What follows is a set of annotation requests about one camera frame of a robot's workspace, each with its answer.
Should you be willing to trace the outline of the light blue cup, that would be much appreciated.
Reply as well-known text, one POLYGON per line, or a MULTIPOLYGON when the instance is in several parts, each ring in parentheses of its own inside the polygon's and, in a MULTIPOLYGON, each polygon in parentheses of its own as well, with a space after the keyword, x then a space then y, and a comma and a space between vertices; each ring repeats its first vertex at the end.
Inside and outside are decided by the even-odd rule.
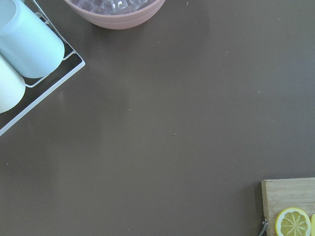
POLYGON ((22 76, 40 78, 59 67, 64 45, 22 1, 2 0, 0 53, 22 76))

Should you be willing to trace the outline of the pink bowl with ice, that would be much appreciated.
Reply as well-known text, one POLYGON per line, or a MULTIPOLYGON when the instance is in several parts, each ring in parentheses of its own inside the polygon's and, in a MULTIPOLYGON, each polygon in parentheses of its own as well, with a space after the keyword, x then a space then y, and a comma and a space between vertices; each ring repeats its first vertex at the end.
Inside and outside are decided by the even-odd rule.
POLYGON ((163 6, 163 0, 67 0, 66 3, 88 22, 111 30, 141 25, 163 6))

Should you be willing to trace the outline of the wooden cutting board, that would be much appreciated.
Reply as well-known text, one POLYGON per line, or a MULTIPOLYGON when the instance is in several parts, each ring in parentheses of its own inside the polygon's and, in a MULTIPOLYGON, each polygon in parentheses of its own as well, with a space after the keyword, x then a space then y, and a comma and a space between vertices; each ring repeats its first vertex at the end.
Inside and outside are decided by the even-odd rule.
POLYGON ((289 178, 261 181, 263 214, 268 221, 266 234, 275 236, 279 213, 288 207, 303 210, 309 217, 315 214, 315 179, 289 178))

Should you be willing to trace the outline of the pale green cup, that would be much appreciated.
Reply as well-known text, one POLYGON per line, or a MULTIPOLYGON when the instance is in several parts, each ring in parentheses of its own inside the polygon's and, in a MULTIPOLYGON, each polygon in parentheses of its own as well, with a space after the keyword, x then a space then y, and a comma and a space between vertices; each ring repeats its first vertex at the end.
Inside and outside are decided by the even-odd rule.
POLYGON ((0 113, 15 107, 23 98, 25 81, 14 67, 0 56, 0 113))

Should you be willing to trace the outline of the lemon slice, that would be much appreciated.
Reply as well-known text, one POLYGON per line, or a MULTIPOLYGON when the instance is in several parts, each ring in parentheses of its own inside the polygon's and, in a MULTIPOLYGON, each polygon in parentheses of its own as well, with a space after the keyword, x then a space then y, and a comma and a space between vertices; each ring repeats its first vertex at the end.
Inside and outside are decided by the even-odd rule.
POLYGON ((278 236, 310 236, 311 228, 309 216, 296 207, 282 210, 275 221, 275 232, 278 236))

